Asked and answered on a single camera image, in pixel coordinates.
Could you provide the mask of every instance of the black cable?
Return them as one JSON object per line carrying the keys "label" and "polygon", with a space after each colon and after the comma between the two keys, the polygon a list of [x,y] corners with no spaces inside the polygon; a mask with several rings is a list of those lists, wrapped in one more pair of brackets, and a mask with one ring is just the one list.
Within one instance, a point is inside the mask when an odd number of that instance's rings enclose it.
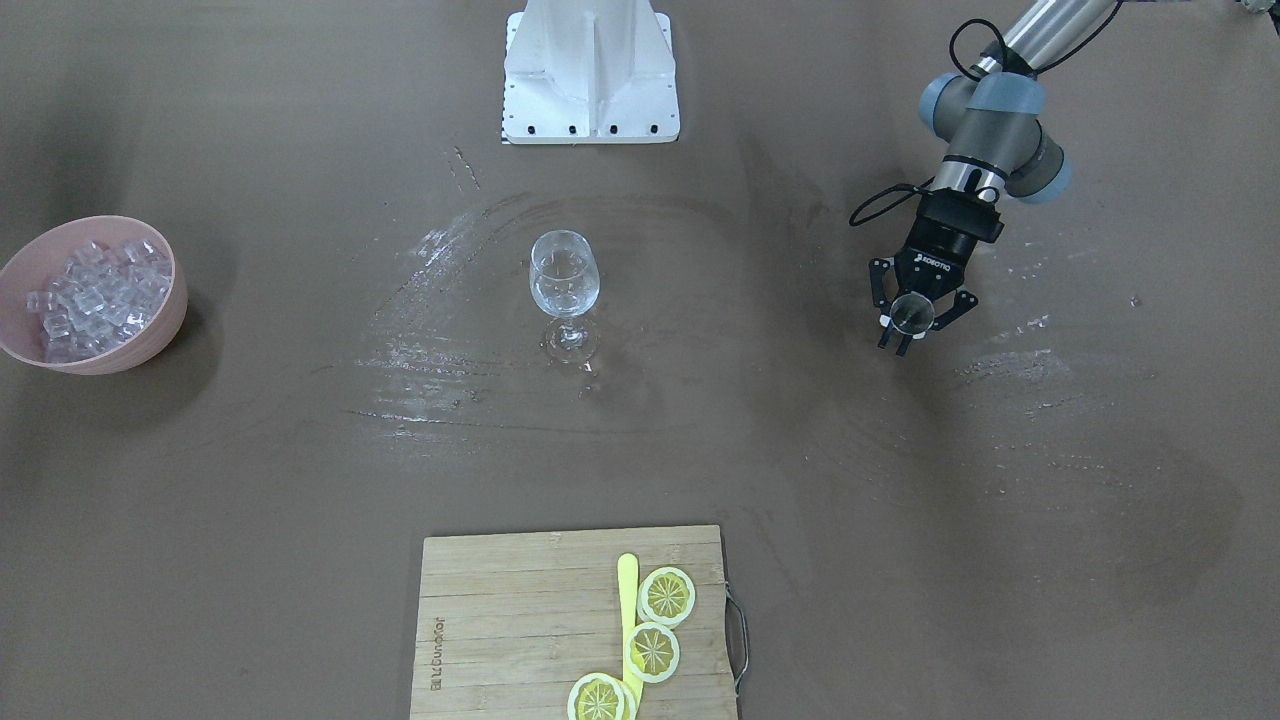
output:
{"label": "black cable", "polygon": [[[895,184],[892,187],[886,187],[884,190],[882,190],[882,191],[877,192],[876,195],[873,195],[873,196],[868,197],[867,200],[864,200],[863,204],[859,205],[856,210],[854,210],[854,214],[849,217],[849,224],[852,225],[852,227],[855,227],[855,228],[858,225],[864,225],[864,224],[874,220],[876,218],[879,218],[884,213],[888,213],[893,208],[897,208],[899,205],[906,202],[908,200],[911,199],[913,195],[925,195],[928,192],[928,190],[925,190],[925,188],[928,188],[932,182],[933,182],[933,178],[929,178],[929,179],[924,181],[920,184],[911,184],[909,182],[900,182],[900,183],[897,183],[897,184]],[[867,218],[861,218],[861,219],[858,218],[858,215],[860,215],[863,213],[863,210],[865,210],[868,206],[870,206],[872,202],[876,202],[881,197],[884,197],[886,195],[892,195],[895,192],[905,192],[906,195],[904,195],[902,197],[899,197],[897,200],[890,202],[884,208],[881,208],[879,210],[877,210],[876,213],[873,213],[872,215],[869,215]]]}
{"label": "black cable", "polygon": [[1093,38],[1097,37],[1097,36],[1100,36],[1100,35],[1102,35],[1102,31],[1105,31],[1107,28],[1107,26],[1111,24],[1111,20],[1116,19],[1116,15],[1120,14],[1120,5],[1124,5],[1124,3],[1125,3],[1125,0],[1116,0],[1116,6],[1111,9],[1111,14],[1107,15],[1107,19],[1102,20],[1102,24],[1100,24],[1093,32],[1091,32],[1088,37],[1085,37],[1083,41],[1080,41],[1079,45],[1076,45],[1074,49],[1071,49],[1070,53],[1068,53],[1066,55],[1062,55],[1057,60],[1053,60],[1052,63],[1050,63],[1050,64],[1039,68],[1038,70],[1036,70],[1036,74],[1043,74],[1044,72],[1052,70],[1053,68],[1056,68],[1056,67],[1061,65],[1062,63],[1070,60],[1071,55],[1075,55],[1080,50],[1084,50],[1085,45],[1088,45],[1089,42],[1093,42]]}
{"label": "black cable", "polygon": [[947,42],[947,53],[951,55],[951,64],[955,65],[956,70],[959,70],[960,74],[963,74],[964,77],[974,82],[982,82],[982,78],[970,73],[968,68],[960,64],[960,58],[956,56],[956,38],[960,37],[960,33],[964,32],[970,26],[982,26],[989,29],[996,36],[996,42],[1000,44],[1000,67],[1002,68],[1009,65],[1009,45],[1005,44],[1005,36],[1004,33],[1000,32],[1000,28],[996,27],[991,20],[984,20],[982,18],[973,18],[965,20],[960,23],[960,27],[957,27],[954,33],[951,33],[951,41]]}

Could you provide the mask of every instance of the wine glass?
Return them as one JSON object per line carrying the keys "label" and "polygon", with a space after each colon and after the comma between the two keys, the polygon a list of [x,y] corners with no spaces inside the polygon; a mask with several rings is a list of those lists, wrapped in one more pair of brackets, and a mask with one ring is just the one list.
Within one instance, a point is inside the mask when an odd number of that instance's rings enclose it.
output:
{"label": "wine glass", "polygon": [[547,352],[561,363],[585,363],[595,354],[595,324],[582,315],[600,295],[600,270],[586,238],[552,231],[538,238],[529,259],[529,291],[553,318],[543,332]]}

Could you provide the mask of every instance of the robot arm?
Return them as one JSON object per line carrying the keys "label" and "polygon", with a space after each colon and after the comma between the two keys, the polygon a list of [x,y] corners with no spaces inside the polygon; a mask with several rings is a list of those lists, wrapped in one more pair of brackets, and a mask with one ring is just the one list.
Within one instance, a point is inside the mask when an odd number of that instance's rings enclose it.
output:
{"label": "robot arm", "polygon": [[[948,145],[931,188],[919,191],[902,250],[870,261],[872,300],[884,328],[881,347],[900,334],[897,354],[905,355],[911,341],[978,305],[964,287],[965,265],[979,242],[1000,237],[1001,196],[1044,202],[1066,188],[1071,165],[1037,119],[1044,90],[1036,76],[1066,59],[1098,18],[1108,10],[1114,17],[1119,6],[1115,0],[1038,0],[1006,35],[997,32],[997,42],[964,74],[945,74],[925,88],[920,119]],[[892,300],[884,290],[890,269],[897,283]],[[940,314],[934,304],[952,293],[950,309]]]}

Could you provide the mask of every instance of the white metal stand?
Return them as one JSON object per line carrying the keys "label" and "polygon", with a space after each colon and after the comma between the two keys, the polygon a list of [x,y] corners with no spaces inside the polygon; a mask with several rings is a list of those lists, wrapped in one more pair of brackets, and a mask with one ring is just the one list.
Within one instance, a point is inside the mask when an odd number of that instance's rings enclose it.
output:
{"label": "white metal stand", "polygon": [[649,0],[529,0],[507,20],[503,141],[671,142],[671,19]]}

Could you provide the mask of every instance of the pink bowl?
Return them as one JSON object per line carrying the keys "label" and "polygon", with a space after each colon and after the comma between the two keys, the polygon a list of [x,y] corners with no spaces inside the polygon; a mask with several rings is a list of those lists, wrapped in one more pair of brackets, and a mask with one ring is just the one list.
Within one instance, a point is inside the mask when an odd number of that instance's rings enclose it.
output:
{"label": "pink bowl", "polygon": [[[90,240],[118,247],[127,240],[150,238],[173,260],[173,287],[156,316],[124,345],[88,360],[45,363],[40,315],[27,313],[27,293],[42,290],[49,277],[63,272],[72,250]],[[146,363],[164,350],[187,316],[187,279],[173,249],[155,228],[120,215],[72,220],[27,243],[0,270],[0,347],[23,363],[77,375],[119,373]]]}

